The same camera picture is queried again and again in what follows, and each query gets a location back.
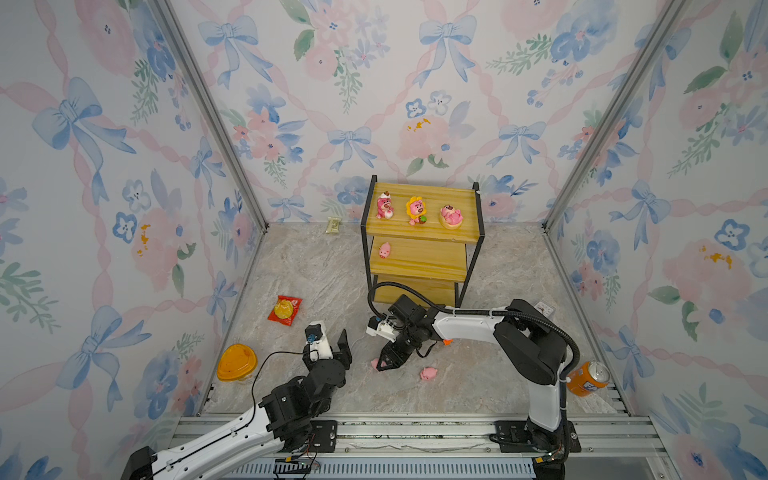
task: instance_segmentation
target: wooden shelf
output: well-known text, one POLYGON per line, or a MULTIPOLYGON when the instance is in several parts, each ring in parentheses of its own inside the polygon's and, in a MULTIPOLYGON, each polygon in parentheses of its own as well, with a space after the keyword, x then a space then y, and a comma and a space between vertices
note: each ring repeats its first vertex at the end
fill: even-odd
MULTIPOLYGON (((453 282, 396 275, 379 275, 378 282, 402 283, 403 285, 410 286, 434 303, 442 303, 449 306, 453 306, 453 304, 456 303, 455 286, 453 282)), ((419 298, 411 295, 405 290, 395 288, 394 286, 383 286, 377 289, 374 301, 380 303, 394 303, 401 295, 407 295, 419 305, 427 306, 426 303, 422 302, 419 298)))
POLYGON ((475 244, 480 238, 476 195, 474 190, 464 188, 376 183, 366 220, 366 232, 374 237, 383 235, 384 237, 475 244), (376 201, 385 191, 392 196, 392 208, 395 214, 388 220, 380 220, 376 218, 376 201), (408 223, 410 217, 406 213, 406 203, 411 200, 411 197, 421 197, 427 207, 427 221, 422 225, 408 223), (440 209, 446 204, 462 211, 464 223, 456 230, 448 230, 438 220, 440 209))
POLYGON ((467 276, 465 246, 463 243, 434 240, 374 237, 371 273, 463 282, 467 276), (382 258, 379 248, 386 242, 392 246, 392 253, 382 258))

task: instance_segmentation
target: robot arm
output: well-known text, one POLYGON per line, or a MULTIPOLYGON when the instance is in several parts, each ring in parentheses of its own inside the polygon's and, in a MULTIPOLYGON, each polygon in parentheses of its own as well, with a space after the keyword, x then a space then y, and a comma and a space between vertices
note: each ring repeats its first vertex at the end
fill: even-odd
MULTIPOLYGON (((381 283, 378 286, 401 286, 381 283)), ((389 342, 379 355, 379 371, 402 366, 414 351, 429 340, 472 339, 499 345, 512 364, 528 381, 530 407, 525 433, 509 443, 529 445, 549 453, 548 460, 567 456, 565 420, 565 375, 579 360, 573 340, 530 303, 514 300, 494 310, 460 310, 432 305, 429 309, 403 295, 389 308, 391 316, 369 321, 369 335, 384 336, 389 342), (566 366, 566 349, 573 359, 566 366)))
POLYGON ((352 362, 346 330, 336 352, 322 322, 309 325, 305 334, 307 376, 277 386, 257 406, 191 442, 158 453, 149 447, 137 450, 121 480, 212 480, 254 458, 303 451, 312 435, 310 419, 330 408, 331 395, 345 385, 352 362))

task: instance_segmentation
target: floral wallpaper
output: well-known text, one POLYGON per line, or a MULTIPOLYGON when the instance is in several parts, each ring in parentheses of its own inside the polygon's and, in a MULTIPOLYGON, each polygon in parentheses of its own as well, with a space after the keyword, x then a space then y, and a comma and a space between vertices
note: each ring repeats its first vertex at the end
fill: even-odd
POLYGON ((686 480, 768 478, 767 16, 689 4, 556 233, 616 383, 686 480))
POLYGON ((0 5, 0 478, 117 478, 204 400, 260 238, 141 0, 0 5))
POLYGON ((359 221, 372 174, 478 181, 486 220, 542 221, 636 57, 636 34, 664 6, 170 3, 260 206, 279 222, 359 221))

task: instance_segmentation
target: orange lid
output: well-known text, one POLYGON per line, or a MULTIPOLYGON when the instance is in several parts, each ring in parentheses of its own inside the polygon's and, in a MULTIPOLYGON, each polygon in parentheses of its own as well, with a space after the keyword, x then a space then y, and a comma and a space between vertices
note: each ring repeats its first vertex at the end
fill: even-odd
POLYGON ((224 350, 216 376, 222 382, 240 380, 254 371, 257 363, 256 353, 248 345, 235 343, 224 350))

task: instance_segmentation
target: red snack bag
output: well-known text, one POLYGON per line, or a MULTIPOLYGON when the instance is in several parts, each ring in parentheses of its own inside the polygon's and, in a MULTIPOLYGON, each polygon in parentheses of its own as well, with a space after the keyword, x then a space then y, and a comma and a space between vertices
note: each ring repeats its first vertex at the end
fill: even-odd
POLYGON ((301 305, 300 298, 278 295, 277 303, 267 318, 273 322, 280 322, 283 325, 291 326, 293 319, 296 318, 296 314, 299 312, 299 305, 301 305))

